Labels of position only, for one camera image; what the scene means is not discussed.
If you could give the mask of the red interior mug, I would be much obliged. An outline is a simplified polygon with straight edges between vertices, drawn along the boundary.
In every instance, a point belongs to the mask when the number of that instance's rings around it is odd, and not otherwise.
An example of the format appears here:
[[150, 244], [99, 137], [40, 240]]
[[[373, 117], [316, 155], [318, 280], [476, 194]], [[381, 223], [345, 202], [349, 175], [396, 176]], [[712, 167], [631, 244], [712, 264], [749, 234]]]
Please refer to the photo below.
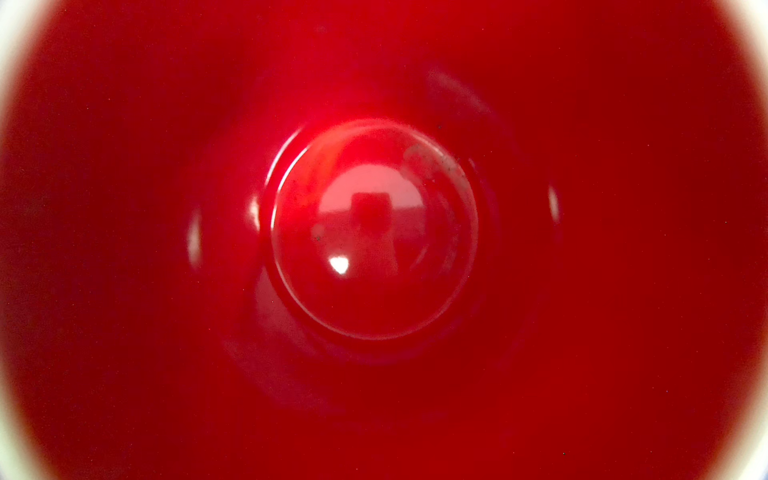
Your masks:
[[763, 479], [763, 1], [5, 1], [5, 479]]

